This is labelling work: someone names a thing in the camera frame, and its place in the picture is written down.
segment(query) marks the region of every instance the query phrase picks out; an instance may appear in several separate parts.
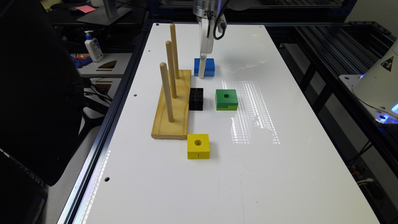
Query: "black block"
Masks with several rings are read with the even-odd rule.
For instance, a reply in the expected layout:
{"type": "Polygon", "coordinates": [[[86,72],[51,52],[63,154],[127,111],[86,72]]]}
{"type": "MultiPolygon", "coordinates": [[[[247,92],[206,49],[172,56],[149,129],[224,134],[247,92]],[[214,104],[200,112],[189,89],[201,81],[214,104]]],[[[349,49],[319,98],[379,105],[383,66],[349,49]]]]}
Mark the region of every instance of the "black block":
{"type": "Polygon", "coordinates": [[[191,88],[189,93],[189,110],[203,111],[203,88],[191,88]]]}

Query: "lotion bottle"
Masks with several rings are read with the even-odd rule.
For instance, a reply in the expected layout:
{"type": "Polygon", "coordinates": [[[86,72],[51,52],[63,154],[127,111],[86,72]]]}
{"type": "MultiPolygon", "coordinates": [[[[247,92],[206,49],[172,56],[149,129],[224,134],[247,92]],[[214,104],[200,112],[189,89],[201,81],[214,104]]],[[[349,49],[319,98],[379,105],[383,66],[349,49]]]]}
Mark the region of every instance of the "lotion bottle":
{"type": "Polygon", "coordinates": [[[98,40],[91,36],[90,33],[92,32],[92,30],[85,31],[87,38],[87,40],[85,41],[85,45],[93,62],[100,62],[102,58],[104,58],[104,55],[102,54],[98,40]]]}

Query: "wooden board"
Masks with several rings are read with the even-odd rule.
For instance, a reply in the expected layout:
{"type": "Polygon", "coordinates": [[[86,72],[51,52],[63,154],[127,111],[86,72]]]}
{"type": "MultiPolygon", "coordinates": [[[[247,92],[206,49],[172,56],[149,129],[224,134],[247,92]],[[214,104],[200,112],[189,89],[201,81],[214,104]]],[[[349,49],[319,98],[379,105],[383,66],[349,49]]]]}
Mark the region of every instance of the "wooden board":
{"type": "Polygon", "coordinates": [[[154,139],[187,139],[189,92],[191,89],[191,70],[180,70],[180,78],[175,80],[177,97],[172,98],[174,122],[167,118],[167,109],[163,87],[157,104],[152,138],[154,139]]]}

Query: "green block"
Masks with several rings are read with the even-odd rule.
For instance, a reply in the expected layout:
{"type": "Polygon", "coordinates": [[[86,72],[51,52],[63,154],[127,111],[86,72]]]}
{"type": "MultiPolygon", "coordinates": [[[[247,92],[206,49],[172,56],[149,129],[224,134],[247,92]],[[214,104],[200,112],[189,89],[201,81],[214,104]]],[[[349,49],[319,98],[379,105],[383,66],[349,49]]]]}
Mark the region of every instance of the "green block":
{"type": "Polygon", "coordinates": [[[238,106],[236,90],[216,90],[217,109],[227,108],[228,106],[238,106]]]}
{"type": "Polygon", "coordinates": [[[238,110],[238,106],[227,106],[227,108],[217,108],[217,110],[238,110]]]}

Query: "wooden peg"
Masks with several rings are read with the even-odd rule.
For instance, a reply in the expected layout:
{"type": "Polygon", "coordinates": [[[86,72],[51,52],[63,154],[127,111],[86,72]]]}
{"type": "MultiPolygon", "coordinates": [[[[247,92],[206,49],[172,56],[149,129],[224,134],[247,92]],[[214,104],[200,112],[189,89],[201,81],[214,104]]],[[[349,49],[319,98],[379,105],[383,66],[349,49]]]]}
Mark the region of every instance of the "wooden peg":
{"type": "Polygon", "coordinates": [[[177,91],[175,88],[175,78],[174,78],[173,50],[172,50],[172,43],[169,40],[166,41],[166,51],[167,51],[167,62],[169,63],[170,88],[172,91],[172,98],[176,98],[177,91]]]}
{"type": "Polygon", "coordinates": [[[174,74],[175,78],[179,79],[180,69],[178,67],[177,36],[175,34],[175,24],[170,24],[170,33],[172,35],[172,45],[173,45],[174,74]]]}
{"type": "Polygon", "coordinates": [[[166,63],[164,62],[160,63],[160,74],[162,74],[163,92],[166,101],[167,116],[169,118],[169,122],[171,123],[174,121],[173,106],[172,106],[172,99],[170,97],[169,76],[167,75],[167,66],[166,63]]]}

